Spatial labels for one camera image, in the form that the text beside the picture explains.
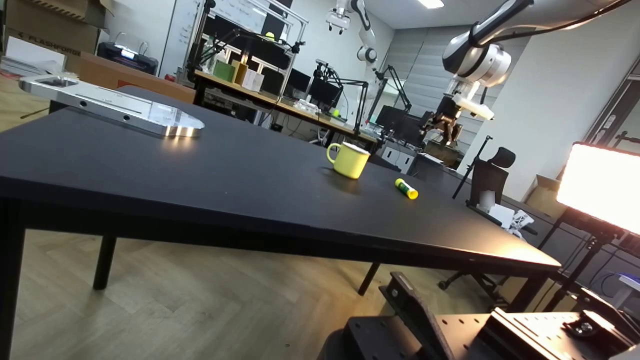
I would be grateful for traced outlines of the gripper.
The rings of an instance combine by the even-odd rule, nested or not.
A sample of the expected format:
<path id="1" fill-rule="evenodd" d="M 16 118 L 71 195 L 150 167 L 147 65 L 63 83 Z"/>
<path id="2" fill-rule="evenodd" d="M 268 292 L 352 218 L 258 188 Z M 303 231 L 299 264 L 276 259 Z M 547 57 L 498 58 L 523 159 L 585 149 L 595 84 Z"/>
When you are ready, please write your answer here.
<path id="1" fill-rule="evenodd" d="M 423 128 L 423 134 L 436 131 L 441 136 L 441 142 L 446 146 L 455 143 L 463 130 L 463 125 L 457 123 L 462 114 L 462 108 L 457 105 L 452 95 L 443 95 L 439 105 Z"/>

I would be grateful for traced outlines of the yellow enamel cup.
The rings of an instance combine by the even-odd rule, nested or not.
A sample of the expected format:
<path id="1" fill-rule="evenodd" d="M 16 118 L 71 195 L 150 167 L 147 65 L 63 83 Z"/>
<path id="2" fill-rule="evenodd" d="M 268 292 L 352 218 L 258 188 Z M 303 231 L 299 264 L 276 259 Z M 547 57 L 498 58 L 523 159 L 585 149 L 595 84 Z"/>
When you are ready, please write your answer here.
<path id="1" fill-rule="evenodd" d="M 363 148 L 348 142 L 332 143 L 327 146 L 326 157 L 336 173 L 358 180 L 371 154 Z"/>

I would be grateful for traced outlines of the stand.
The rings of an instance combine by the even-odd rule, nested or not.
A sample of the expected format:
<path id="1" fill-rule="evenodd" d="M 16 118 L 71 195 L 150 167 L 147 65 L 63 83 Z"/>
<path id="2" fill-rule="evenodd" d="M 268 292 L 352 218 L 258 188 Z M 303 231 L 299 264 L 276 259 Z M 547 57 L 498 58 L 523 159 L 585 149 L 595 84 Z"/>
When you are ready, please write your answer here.
<path id="1" fill-rule="evenodd" d="M 466 169 L 466 173 L 464 173 L 464 175 L 462 176 L 462 179 L 460 180 L 459 184 L 457 185 L 457 188 L 455 189 L 454 194 L 452 195 L 452 199 L 457 198 L 458 194 L 460 193 L 462 187 L 464 186 L 464 184 L 466 184 L 468 178 L 470 177 L 471 173 L 474 170 L 474 167 L 476 166 L 476 162 L 480 159 L 480 155 L 482 154 L 482 152 L 484 151 L 486 145 L 489 143 L 489 141 L 493 141 L 494 137 L 487 135 L 482 143 L 482 146 L 480 146 L 479 150 L 477 151 L 477 153 L 475 154 L 472 162 L 467 166 Z"/>

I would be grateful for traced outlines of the window blinds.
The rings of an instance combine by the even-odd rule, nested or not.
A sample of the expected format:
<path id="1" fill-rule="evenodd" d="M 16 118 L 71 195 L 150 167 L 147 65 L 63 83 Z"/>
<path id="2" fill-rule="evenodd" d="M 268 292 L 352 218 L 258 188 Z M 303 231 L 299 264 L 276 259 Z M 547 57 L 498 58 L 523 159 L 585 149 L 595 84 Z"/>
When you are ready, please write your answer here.
<path id="1" fill-rule="evenodd" d="M 470 25 L 459 25 L 395 31 L 386 55 L 385 66 L 393 66 L 398 77 L 405 80 L 403 89 L 412 104 L 410 114 L 413 116 L 436 111 L 453 77 L 442 66 L 442 53 L 453 37 L 469 28 Z M 505 51 L 512 57 L 511 68 L 514 68 L 529 41 L 530 38 L 517 38 L 501 42 Z M 506 81 L 487 89 L 484 103 L 490 108 L 493 107 L 503 85 L 506 85 Z M 455 146 L 460 153 L 468 151 L 483 121 L 482 117 L 471 117 L 468 112 L 462 114 L 457 121 L 462 125 L 462 131 Z"/>

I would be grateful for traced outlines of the black office chair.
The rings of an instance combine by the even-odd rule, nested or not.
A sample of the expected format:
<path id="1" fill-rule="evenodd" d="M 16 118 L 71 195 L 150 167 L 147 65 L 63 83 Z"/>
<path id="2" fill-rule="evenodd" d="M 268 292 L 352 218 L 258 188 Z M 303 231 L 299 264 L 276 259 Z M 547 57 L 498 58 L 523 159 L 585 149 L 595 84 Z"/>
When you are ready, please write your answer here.
<path id="1" fill-rule="evenodd" d="M 478 208 L 478 206 L 481 205 L 482 196 L 486 192 L 493 192 L 493 194 L 489 195 L 488 199 L 492 200 L 494 204 L 500 205 L 506 180 L 509 176 L 506 169 L 509 169 L 515 160 L 515 153 L 503 146 L 498 148 L 496 155 L 491 159 L 487 161 L 479 159 L 475 163 L 472 171 L 473 178 L 471 179 L 470 196 L 469 199 L 465 201 L 465 205 L 469 208 L 477 208 L 479 210 L 480 208 Z M 467 275 L 471 275 L 488 296 L 492 299 L 496 297 L 495 294 L 498 283 L 482 273 L 470 274 L 458 271 L 453 276 L 450 276 L 450 278 L 440 281 L 438 287 L 446 291 L 456 280 Z"/>

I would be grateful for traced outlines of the yellow glue stick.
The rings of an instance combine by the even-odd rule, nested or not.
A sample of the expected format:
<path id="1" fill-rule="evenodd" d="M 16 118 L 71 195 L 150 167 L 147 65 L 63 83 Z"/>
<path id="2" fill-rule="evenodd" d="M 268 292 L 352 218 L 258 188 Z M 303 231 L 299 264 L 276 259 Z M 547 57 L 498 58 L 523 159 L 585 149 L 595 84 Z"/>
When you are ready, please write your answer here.
<path id="1" fill-rule="evenodd" d="M 396 189 L 398 189 L 398 191 L 400 191 L 411 200 L 417 199 L 419 196 L 419 192 L 402 178 L 397 178 L 394 182 L 394 185 Z"/>

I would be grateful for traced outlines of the open cardboard box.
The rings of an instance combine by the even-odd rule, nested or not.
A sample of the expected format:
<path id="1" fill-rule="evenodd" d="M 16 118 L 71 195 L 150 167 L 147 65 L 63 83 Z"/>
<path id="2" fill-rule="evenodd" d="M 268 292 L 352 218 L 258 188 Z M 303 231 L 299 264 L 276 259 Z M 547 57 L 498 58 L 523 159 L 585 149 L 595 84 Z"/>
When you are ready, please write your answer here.
<path id="1" fill-rule="evenodd" d="M 567 209 L 566 205 L 557 201 L 560 184 L 556 178 L 537 174 L 523 198 L 524 203 L 542 214 L 559 218 Z"/>

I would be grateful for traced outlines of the row of monitors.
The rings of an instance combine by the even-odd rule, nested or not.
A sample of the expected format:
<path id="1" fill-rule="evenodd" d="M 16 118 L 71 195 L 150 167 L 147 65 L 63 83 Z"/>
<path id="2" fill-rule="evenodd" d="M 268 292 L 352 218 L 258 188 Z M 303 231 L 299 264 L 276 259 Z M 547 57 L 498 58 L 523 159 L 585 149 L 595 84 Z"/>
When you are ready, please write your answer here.
<path id="1" fill-rule="evenodd" d="M 322 96 L 327 94 L 328 93 L 324 89 L 322 89 L 322 84 L 319 82 L 316 82 L 314 80 L 314 77 L 308 76 L 296 69 L 292 69 L 289 75 L 289 79 L 287 80 L 285 85 L 285 91 L 283 95 L 279 96 L 278 98 L 279 99 L 284 98 L 287 101 L 290 101 L 294 106 L 298 100 L 305 101 L 306 98 L 309 97 L 310 104 L 318 106 L 318 111 L 316 111 L 315 109 L 312 109 L 310 112 L 311 114 L 322 114 L 325 116 L 329 116 L 332 121 L 340 122 L 343 125 L 346 125 L 348 128 L 352 128 L 351 126 L 347 125 L 347 123 L 345 123 L 345 119 L 343 119 L 341 115 L 339 116 L 331 115 L 329 113 L 330 110 L 337 110 L 337 108 L 331 109 L 327 107 L 325 104 L 322 104 L 320 102 L 323 99 Z M 265 112 L 264 115 L 260 118 L 259 125 L 262 126 L 265 123 L 265 121 L 270 120 L 272 126 L 275 126 L 276 121 L 274 120 L 274 117 L 273 117 L 274 112 L 275 111 Z M 338 133 L 333 133 L 327 129 L 321 128 L 320 126 L 317 126 L 317 129 L 325 130 L 326 143 L 331 141 L 334 135 L 338 134 Z M 375 149 L 383 145 L 381 136 L 375 136 L 374 133 L 366 133 L 365 130 L 361 130 L 361 132 L 377 139 L 378 144 Z"/>

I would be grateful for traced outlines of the long wooden desk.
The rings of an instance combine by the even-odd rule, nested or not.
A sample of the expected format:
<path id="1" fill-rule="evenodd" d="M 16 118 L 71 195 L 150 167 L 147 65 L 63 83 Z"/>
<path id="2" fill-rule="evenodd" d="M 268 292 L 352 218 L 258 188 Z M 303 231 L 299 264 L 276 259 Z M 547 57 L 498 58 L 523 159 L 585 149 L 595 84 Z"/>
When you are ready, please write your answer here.
<path id="1" fill-rule="evenodd" d="M 368 151 L 373 151 L 377 148 L 378 141 L 375 137 L 356 130 L 354 127 L 349 128 L 347 125 L 340 123 L 340 121 L 333 121 L 327 115 L 311 114 L 311 112 L 298 109 L 294 107 L 291 101 L 285 98 L 278 98 L 278 96 L 271 96 L 266 92 L 256 92 L 243 88 L 241 85 L 220 79 L 205 71 L 195 70 L 193 75 L 195 80 L 194 105 L 203 107 L 207 91 L 212 91 L 212 95 L 224 98 L 224 100 L 231 101 L 234 104 L 249 107 L 263 113 L 281 112 L 311 125 L 327 129 L 330 132 L 339 133 L 354 141 L 362 142 Z"/>

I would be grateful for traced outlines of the lit light panel on stand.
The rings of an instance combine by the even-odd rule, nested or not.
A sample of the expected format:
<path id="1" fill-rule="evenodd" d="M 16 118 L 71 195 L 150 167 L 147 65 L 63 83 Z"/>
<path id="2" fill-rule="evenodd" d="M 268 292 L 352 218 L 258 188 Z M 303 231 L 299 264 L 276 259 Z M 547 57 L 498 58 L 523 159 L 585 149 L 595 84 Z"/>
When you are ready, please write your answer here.
<path id="1" fill-rule="evenodd" d="M 574 142 L 558 185 L 556 201 L 566 210 L 551 226 L 538 249 L 544 248 L 563 223 L 578 214 L 590 218 L 587 253 L 569 276 L 555 276 L 560 288 L 544 308 L 553 310 L 576 284 L 578 276 L 605 245 L 623 234 L 640 236 L 640 154 L 587 142 Z"/>

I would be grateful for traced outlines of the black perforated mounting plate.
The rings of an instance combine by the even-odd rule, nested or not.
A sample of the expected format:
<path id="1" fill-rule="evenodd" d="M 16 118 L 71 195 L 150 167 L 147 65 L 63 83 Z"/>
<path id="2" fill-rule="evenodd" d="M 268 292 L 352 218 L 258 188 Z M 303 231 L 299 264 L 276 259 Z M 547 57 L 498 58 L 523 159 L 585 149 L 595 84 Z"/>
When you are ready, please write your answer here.
<path id="1" fill-rule="evenodd" d="M 587 289 L 579 312 L 436 315 L 401 272 L 377 316 L 350 317 L 317 360 L 640 360 L 640 323 Z"/>

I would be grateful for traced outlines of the whiteboard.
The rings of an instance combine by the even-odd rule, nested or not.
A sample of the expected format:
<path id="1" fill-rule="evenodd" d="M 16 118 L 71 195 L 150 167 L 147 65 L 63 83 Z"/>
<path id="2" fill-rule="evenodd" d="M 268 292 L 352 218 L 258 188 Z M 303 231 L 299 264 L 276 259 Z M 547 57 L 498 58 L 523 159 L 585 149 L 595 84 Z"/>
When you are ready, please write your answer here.
<path id="1" fill-rule="evenodd" d="M 203 34 L 208 37 L 217 33 L 210 29 L 222 20 L 230 21 L 243 28 L 261 33 L 268 12 L 254 5 L 251 0 L 214 0 L 215 6 L 210 10 L 205 21 Z M 175 76 L 178 68 L 183 68 L 188 58 L 188 51 L 194 42 L 194 34 L 198 29 L 203 14 L 205 0 L 176 0 L 167 34 L 164 54 L 159 63 L 157 76 Z"/>

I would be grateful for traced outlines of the silver metal plate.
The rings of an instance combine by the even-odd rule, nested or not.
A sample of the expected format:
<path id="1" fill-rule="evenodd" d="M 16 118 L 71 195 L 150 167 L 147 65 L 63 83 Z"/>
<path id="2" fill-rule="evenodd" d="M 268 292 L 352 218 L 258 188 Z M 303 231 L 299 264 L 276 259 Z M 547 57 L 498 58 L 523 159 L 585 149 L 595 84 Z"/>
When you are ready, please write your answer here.
<path id="1" fill-rule="evenodd" d="M 161 137 L 198 137 L 203 121 L 171 105 L 62 74 L 21 77 L 21 90 Z"/>

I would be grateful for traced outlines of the stack of cardboard boxes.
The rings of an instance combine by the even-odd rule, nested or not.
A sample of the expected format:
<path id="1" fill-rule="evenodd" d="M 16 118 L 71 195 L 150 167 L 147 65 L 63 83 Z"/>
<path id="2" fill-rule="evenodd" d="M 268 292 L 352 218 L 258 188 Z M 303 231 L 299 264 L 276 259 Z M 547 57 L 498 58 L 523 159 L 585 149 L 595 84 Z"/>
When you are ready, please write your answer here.
<path id="1" fill-rule="evenodd" d="M 9 39 L 56 51 L 66 57 L 65 70 L 80 71 L 82 54 L 94 54 L 109 35 L 107 15 L 114 0 L 2 0 L 5 48 Z"/>

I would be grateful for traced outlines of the metal frame rack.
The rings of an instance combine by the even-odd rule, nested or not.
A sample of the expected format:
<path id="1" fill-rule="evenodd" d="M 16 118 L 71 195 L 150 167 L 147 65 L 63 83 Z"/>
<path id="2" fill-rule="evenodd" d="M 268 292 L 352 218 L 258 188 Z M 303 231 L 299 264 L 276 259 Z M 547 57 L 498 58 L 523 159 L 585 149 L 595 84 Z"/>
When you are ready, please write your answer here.
<path id="1" fill-rule="evenodd" d="M 305 45 L 309 21 L 280 0 L 203 0 L 185 60 L 185 77 L 195 83 L 216 57 L 240 52 L 242 63 L 254 61 L 281 74 L 277 96 L 287 91 L 295 59 Z"/>

